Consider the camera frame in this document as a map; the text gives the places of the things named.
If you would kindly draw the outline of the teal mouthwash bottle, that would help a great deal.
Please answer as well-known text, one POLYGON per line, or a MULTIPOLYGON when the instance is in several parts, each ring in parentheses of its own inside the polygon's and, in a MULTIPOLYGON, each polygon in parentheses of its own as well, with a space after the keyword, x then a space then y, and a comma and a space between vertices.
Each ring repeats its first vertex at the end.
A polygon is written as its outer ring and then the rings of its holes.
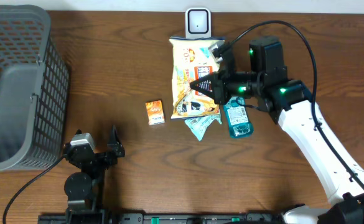
POLYGON ((239 139, 253 134, 253 125, 248 118, 246 108, 242 106, 243 100, 237 96, 230 98, 229 102, 223 106, 228 131, 232 138, 239 139))

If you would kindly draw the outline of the large yellow snack bag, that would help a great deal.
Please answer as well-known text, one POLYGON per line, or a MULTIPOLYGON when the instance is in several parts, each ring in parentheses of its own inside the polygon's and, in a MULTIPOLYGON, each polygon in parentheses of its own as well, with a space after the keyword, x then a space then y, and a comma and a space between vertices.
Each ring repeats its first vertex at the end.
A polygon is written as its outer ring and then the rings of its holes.
POLYGON ((210 47, 223 44, 223 39, 185 39, 171 37, 172 73, 172 119, 191 119, 202 116, 218 115, 220 109, 214 100, 192 90, 190 83, 217 72, 220 64, 216 62, 210 47))

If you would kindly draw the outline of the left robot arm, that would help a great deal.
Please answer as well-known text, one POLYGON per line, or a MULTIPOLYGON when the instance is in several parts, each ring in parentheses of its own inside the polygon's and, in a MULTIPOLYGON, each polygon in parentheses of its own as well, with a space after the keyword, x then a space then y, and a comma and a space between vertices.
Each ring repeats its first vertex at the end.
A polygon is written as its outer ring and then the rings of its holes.
POLYGON ((65 145, 64 156, 79 172, 64 184, 68 197, 66 223, 111 223, 111 212, 103 208, 105 172, 125 156, 125 149, 114 126, 105 152, 94 152, 95 142, 89 133, 78 130, 65 145))

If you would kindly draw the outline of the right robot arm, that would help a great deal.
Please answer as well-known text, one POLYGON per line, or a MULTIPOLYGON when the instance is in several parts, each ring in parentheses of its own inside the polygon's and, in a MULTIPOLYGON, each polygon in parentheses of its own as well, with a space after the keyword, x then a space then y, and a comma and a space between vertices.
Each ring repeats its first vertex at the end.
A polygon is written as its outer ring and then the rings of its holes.
POLYGON ((255 97, 258 108, 298 145, 322 184, 331 208, 299 205, 281 213, 283 223, 364 223, 364 169, 347 152, 322 116, 310 90, 287 77, 282 45, 267 36, 249 44, 250 72, 238 72, 230 44, 219 40, 209 56, 224 68, 197 79, 191 89, 225 105, 231 97, 255 97))

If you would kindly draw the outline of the orange small snack box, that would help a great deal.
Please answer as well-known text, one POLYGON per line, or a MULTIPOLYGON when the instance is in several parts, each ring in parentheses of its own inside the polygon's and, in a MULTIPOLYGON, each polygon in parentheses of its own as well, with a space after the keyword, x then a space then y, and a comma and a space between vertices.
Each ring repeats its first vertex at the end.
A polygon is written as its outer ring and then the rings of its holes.
POLYGON ((148 124, 150 126, 162 124, 165 122, 165 116, 161 100, 146 102, 145 105, 148 117, 148 124))

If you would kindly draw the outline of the light green wipes packet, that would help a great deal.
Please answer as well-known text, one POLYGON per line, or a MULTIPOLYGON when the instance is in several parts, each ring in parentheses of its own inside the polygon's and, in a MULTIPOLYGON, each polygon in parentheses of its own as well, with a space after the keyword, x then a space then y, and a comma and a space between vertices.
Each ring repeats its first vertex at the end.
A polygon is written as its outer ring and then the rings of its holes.
POLYGON ((213 121, 218 121, 222 124, 221 115, 208 115, 199 118, 186 119, 185 124, 190 128, 194 136, 201 141, 205 135, 207 128, 212 124, 213 121))

